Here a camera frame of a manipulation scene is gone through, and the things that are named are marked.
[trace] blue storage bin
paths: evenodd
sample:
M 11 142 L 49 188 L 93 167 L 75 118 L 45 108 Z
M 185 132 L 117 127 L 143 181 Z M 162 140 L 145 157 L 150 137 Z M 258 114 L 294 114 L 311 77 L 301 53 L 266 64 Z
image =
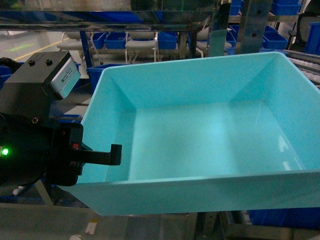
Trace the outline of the blue storage bin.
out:
M 7 75 L 7 74 L 11 74 L 10 68 L 8 66 L 0 65 L 0 76 L 1 75 Z
M 299 0 L 273 0 L 273 2 L 279 5 L 297 5 Z
M 232 0 L 231 6 L 240 6 L 241 0 Z
M 226 47 L 225 51 L 227 52 L 228 55 L 235 55 L 236 48 L 235 47 Z M 279 52 L 284 55 L 289 54 L 288 52 L 277 50 L 277 49 L 261 48 L 259 50 L 259 53 L 269 53 L 269 52 Z
M 81 118 L 82 116 L 79 114 L 62 114 L 59 116 L 60 118 Z M 59 119 L 59 123 L 76 123 L 80 124 L 81 120 L 72 120 L 72 119 Z
M 240 10 L 241 6 L 240 5 L 231 5 L 230 6 L 230 16 L 237 16 L 239 14 L 239 10 Z
M 305 52 L 320 55 L 320 22 L 310 23 L 311 29 L 306 42 Z
M 278 52 L 110 67 L 83 143 L 122 163 L 61 188 L 103 216 L 320 207 L 319 106 Z
M 264 40 L 265 49 L 285 49 L 288 44 L 288 40 L 277 32 L 265 32 Z
M 320 208 L 250 210 L 254 225 L 320 230 Z
M 158 34 L 158 47 L 159 49 L 176 49 L 177 39 L 175 32 L 160 32 Z
M 12 74 L 6 74 L 6 75 L 0 75 L 0 78 L 2 79 L 2 82 L 7 81 L 8 78 L 10 78 Z
M 265 33 L 277 33 L 278 31 L 275 30 L 273 27 L 267 25 L 267 26 L 265 26 L 264 32 Z
M 227 43 L 230 43 L 232 47 L 234 47 L 236 45 L 236 40 L 235 40 L 234 36 L 232 35 L 232 33 L 229 31 L 226 33 L 225 41 Z
M 235 41 L 237 41 L 237 39 L 238 39 L 238 32 L 237 31 L 231 31 L 231 34 L 232 34 L 232 36 L 234 37 L 234 39 L 235 39 Z M 265 39 L 263 38 L 262 39 L 262 42 L 261 42 L 261 48 L 263 48 L 264 47 L 264 45 L 265 45 Z
M 231 28 L 234 32 L 239 32 L 240 25 L 230 25 L 229 28 Z
M 277 16 L 296 15 L 299 12 L 301 6 L 302 6 L 301 4 L 280 5 L 273 2 L 271 4 L 270 12 Z
M 93 34 L 93 44 L 96 49 L 102 49 L 105 45 L 106 33 L 97 32 Z
M 104 40 L 107 49 L 124 49 L 126 46 L 125 32 L 110 32 Z
M 110 68 L 110 67 L 116 67 L 116 66 L 123 66 L 126 64 L 104 64 L 100 66 L 93 66 L 93 67 L 88 67 L 86 71 L 88 72 L 90 82 L 91 82 L 91 87 L 92 87 L 92 92 L 95 91 L 99 78 L 103 72 L 103 70 Z
M 11 70 L 8 66 L 0 65 L 0 89 L 3 88 L 4 82 L 11 77 Z

